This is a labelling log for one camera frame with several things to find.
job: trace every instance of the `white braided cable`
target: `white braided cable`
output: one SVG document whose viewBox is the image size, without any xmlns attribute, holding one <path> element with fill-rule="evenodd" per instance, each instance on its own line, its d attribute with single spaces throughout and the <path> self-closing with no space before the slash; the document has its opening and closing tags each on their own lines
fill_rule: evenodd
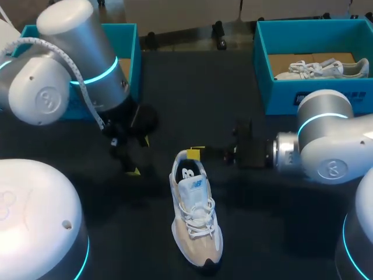
<svg viewBox="0 0 373 280">
<path fill-rule="evenodd" d="M 0 13 L 2 15 L 2 17 L 5 19 L 5 21 L 12 27 L 14 27 L 13 23 L 10 21 L 10 19 L 8 18 L 8 16 L 6 15 L 6 13 L 4 12 L 4 10 L 2 9 L 2 7 L 0 6 Z"/>
<path fill-rule="evenodd" d="M 19 47 L 20 45 L 23 44 L 32 44 L 32 45 L 40 45 L 45 48 L 47 48 L 50 51 L 53 51 L 57 54 L 59 54 L 62 59 L 69 65 L 71 68 L 72 72 L 76 76 L 76 80 L 79 82 L 80 90 L 82 91 L 82 95 L 84 98 L 84 101 L 87 104 L 88 110 L 96 120 L 98 126 L 100 127 L 101 130 L 104 129 L 105 123 L 104 121 L 100 118 L 100 116 L 97 114 L 96 109 L 94 108 L 92 101 L 89 98 L 87 87 L 84 84 L 84 79 L 82 77 L 82 74 L 80 73 L 78 67 L 76 64 L 72 61 L 72 59 L 64 52 L 62 51 L 59 47 L 56 45 L 53 45 L 45 40 L 39 39 L 39 38 L 32 38 L 32 37 L 27 37 L 27 38 L 20 38 L 17 39 L 16 41 L 9 43 L 4 50 L 0 52 L 0 59 L 2 59 L 6 54 L 9 54 L 14 50 L 16 47 Z"/>
</svg>

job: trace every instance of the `teal shoebox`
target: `teal shoebox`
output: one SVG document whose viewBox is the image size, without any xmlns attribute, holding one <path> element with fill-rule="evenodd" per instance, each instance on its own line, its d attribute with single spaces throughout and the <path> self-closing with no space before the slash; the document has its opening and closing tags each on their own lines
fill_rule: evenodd
<svg viewBox="0 0 373 280">
<path fill-rule="evenodd" d="M 131 66 L 129 75 L 126 77 L 130 87 L 131 95 L 137 102 L 139 101 L 139 86 L 141 75 L 141 49 L 137 27 L 135 24 L 102 24 L 106 36 L 111 43 L 119 63 L 121 59 L 130 59 Z M 22 32 L 22 37 L 39 38 L 39 33 L 35 25 L 27 25 Z M 25 52 L 30 46 L 21 45 L 15 50 L 13 56 L 17 57 Z M 62 120 L 93 120 L 85 105 L 82 103 L 73 87 L 70 87 L 70 101 Z"/>
<path fill-rule="evenodd" d="M 275 80 L 269 55 L 321 53 L 351 53 L 355 61 L 368 59 L 369 78 Z M 267 115 L 296 114 L 304 96 L 319 89 L 342 92 L 357 114 L 373 112 L 373 28 L 367 19 L 258 22 L 254 68 Z"/>
</svg>

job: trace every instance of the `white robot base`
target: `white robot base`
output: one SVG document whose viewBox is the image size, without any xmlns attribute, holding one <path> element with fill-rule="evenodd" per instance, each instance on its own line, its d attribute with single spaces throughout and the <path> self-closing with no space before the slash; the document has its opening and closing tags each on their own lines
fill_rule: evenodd
<svg viewBox="0 0 373 280">
<path fill-rule="evenodd" d="M 373 169 L 361 180 L 343 222 L 335 262 L 340 279 L 373 279 Z"/>
<path fill-rule="evenodd" d="M 47 164 L 0 160 L 0 279 L 78 280 L 88 256 L 71 182 Z"/>
</svg>

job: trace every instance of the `shoelace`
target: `shoelace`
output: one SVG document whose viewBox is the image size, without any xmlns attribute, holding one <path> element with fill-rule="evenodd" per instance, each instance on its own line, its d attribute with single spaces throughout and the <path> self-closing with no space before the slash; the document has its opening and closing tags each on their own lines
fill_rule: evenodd
<svg viewBox="0 0 373 280">
<path fill-rule="evenodd" d="M 215 213 L 215 201 L 208 199 L 210 206 L 193 206 L 190 212 L 185 211 L 181 204 L 180 210 L 184 213 L 184 219 L 191 238 L 210 235 L 212 237 L 215 227 L 213 226 L 213 214 Z M 204 215 L 196 213 L 197 210 L 204 209 Z"/>
<path fill-rule="evenodd" d="M 290 64 L 290 73 L 303 73 L 304 77 L 308 79 L 315 75 L 315 73 L 322 74 L 322 67 L 319 63 L 306 64 L 303 60 L 297 63 Z"/>
</svg>

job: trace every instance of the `new balance sneaker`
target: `new balance sneaker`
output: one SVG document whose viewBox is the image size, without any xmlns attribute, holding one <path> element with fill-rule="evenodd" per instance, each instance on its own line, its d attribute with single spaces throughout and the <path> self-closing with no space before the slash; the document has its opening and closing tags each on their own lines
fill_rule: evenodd
<svg viewBox="0 0 373 280">
<path fill-rule="evenodd" d="M 223 252 L 223 237 L 217 224 L 215 201 L 200 161 L 181 151 L 170 174 L 175 219 L 172 232 L 184 257 L 200 268 L 216 268 Z"/>
<path fill-rule="evenodd" d="M 306 64 L 304 61 L 290 64 L 289 71 L 278 74 L 277 80 L 303 79 L 348 79 L 367 78 L 369 75 L 369 61 L 363 58 L 358 63 L 341 63 L 334 58 L 323 63 Z"/>
</svg>

